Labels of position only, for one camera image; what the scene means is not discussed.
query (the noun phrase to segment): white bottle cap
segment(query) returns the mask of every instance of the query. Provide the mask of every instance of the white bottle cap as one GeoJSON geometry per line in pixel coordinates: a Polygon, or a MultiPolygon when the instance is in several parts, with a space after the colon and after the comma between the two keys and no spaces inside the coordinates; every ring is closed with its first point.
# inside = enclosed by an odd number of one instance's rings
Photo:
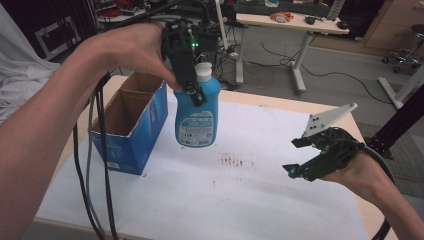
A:
{"type": "Polygon", "coordinates": [[[208,62],[202,62],[196,64],[194,69],[197,73],[197,81],[198,82],[206,82],[211,79],[212,76],[212,64],[208,62]]]}

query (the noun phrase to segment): bottle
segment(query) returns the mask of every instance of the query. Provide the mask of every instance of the bottle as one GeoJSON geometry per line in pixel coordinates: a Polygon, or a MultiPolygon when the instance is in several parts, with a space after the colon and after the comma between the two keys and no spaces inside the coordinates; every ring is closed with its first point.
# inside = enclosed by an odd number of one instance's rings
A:
{"type": "Polygon", "coordinates": [[[218,94],[221,85],[212,76],[212,64],[198,63],[195,66],[197,81],[206,98],[195,107],[186,92],[174,92],[178,101],[175,118],[175,137],[179,144],[187,147],[207,147],[216,138],[218,126],[218,94]]]}

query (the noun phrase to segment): person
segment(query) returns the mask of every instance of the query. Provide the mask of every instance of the person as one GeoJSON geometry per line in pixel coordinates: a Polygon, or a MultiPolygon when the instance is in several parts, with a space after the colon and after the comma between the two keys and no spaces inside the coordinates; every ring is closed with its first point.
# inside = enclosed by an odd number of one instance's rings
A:
{"type": "MultiPolygon", "coordinates": [[[[150,73],[181,91],[161,58],[162,31],[158,23],[140,23],[87,39],[0,125],[2,239],[19,239],[31,223],[75,122],[108,70],[124,67],[150,73]]],[[[324,180],[341,183],[376,204],[400,239],[424,239],[417,213],[366,155],[359,153],[346,169],[324,180]]]]}
{"type": "Polygon", "coordinates": [[[41,59],[0,3],[0,124],[30,99],[59,64],[41,59]]]}
{"type": "Polygon", "coordinates": [[[374,204],[400,240],[424,239],[423,220],[368,154],[358,151],[346,168],[330,173],[322,180],[342,184],[374,204]]]}

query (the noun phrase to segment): white paper sheet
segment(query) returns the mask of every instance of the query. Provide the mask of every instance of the white paper sheet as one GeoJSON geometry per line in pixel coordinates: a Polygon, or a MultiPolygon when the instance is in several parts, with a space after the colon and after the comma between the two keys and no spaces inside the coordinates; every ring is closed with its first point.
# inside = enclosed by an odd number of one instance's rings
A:
{"type": "MultiPolygon", "coordinates": [[[[316,149],[297,149],[308,115],[220,102],[216,142],[178,145],[176,100],[141,176],[110,173],[116,228],[122,236],[187,239],[367,239],[353,194],[316,180],[291,179],[281,167],[316,149]]],[[[85,166],[87,139],[80,145],[85,166]]],[[[94,152],[91,196],[108,227],[102,161],[94,152]]],[[[37,218],[90,228],[71,156],[50,186],[37,218]]]]}

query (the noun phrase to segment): desk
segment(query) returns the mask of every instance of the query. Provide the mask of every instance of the desk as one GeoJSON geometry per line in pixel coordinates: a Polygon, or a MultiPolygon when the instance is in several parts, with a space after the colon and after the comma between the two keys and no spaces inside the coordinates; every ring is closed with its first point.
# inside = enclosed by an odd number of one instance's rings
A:
{"type": "MultiPolygon", "coordinates": [[[[124,79],[113,77],[104,88],[105,97],[110,98],[124,79]]],[[[281,167],[287,162],[304,162],[317,154],[312,148],[296,149],[283,139],[299,137],[310,113],[333,107],[222,91],[216,142],[209,148],[188,149],[176,144],[173,136],[176,104],[171,98],[172,95],[168,99],[168,119],[143,175],[110,174],[120,237],[366,239],[360,215],[369,229],[368,235],[378,229],[383,218],[371,204],[337,184],[290,179],[281,167]],[[228,106],[232,107],[231,111],[224,111],[228,106]],[[243,114],[252,110],[256,117],[243,114]],[[234,115],[239,118],[237,125],[232,121],[234,115]],[[253,119],[268,118],[279,123],[279,127],[274,128],[272,123],[249,124],[253,119]],[[269,137],[267,142],[260,141],[261,134],[269,137]],[[211,161],[207,160],[210,156],[213,156],[211,161]],[[295,209],[300,207],[301,211],[293,214],[289,205],[295,209]]],[[[81,121],[86,121],[86,112],[81,121]]],[[[362,140],[350,114],[335,126],[362,140]]],[[[86,125],[79,127],[83,131],[86,125]]],[[[80,159],[85,158],[84,148],[86,142],[83,141],[80,159]]],[[[71,146],[65,148],[62,166],[46,193],[36,221],[90,230],[73,162],[67,159],[71,149],[71,146]]],[[[100,157],[93,153],[92,199],[107,229],[101,165],[100,157]]]]}
{"type": "MultiPolygon", "coordinates": [[[[312,39],[312,36],[314,33],[322,33],[322,34],[347,34],[349,33],[349,30],[342,30],[339,29],[336,26],[336,22],[332,21],[315,21],[315,24],[309,25],[305,23],[304,19],[305,16],[302,14],[296,14],[292,13],[294,18],[288,22],[288,23],[277,23],[275,21],[272,21],[269,16],[260,16],[260,15],[251,15],[251,14],[240,14],[238,13],[236,16],[236,19],[238,22],[244,24],[244,25],[255,25],[255,26],[263,26],[263,27],[270,27],[270,28],[279,28],[279,29],[286,29],[286,30],[295,30],[304,32],[302,45],[300,48],[300,52],[296,58],[296,61],[291,61],[290,66],[294,74],[294,78],[296,81],[296,93],[304,93],[306,92],[305,83],[303,82],[302,75],[300,74],[300,66],[302,64],[302,60],[306,54],[306,50],[309,46],[309,43],[312,39]]],[[[245,28],[243,28],[243,34],[241,38],[241,49],[239,57],[236,61],[236,83],[242,84],[243,83],[243,46],[244,46],[244,31],[245,28]]]]}

